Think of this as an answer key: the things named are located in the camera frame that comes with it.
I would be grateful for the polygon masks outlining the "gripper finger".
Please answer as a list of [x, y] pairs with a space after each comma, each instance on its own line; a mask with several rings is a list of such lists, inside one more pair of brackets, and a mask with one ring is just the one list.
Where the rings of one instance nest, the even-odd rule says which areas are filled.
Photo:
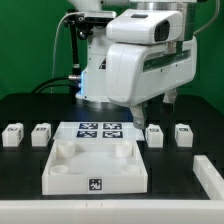
[[145, 128], [145, 114], [144, 107], [142, 104], [135, 105], [130, 108], [130, 111], [133, 116], [133, 125], [136, 129], [144, 129]]
[[164, 94], [163, 102], [166, 104], [174, 104], [177, 97], [177, 89], [172, 89]]

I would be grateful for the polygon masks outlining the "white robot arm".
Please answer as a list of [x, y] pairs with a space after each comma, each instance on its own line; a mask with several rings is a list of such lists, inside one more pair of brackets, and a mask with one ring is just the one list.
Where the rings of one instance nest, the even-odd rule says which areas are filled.
[[146, 127], [147, 101], [195, 76], [195, 9], [207, 0], [68, 0], [77, 10], [77, 36], [87, 41], [79, 101], [128, 107], [134, 126]]

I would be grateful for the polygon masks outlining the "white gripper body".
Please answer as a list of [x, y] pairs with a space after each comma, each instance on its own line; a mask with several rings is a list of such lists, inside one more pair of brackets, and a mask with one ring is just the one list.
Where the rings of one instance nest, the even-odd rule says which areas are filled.
[[166, 53], [165, 44], [114, 43], [106, 60], [106, 93], [115, 104], [131, 107], [190, 82], [196, 73], [197, 41]]

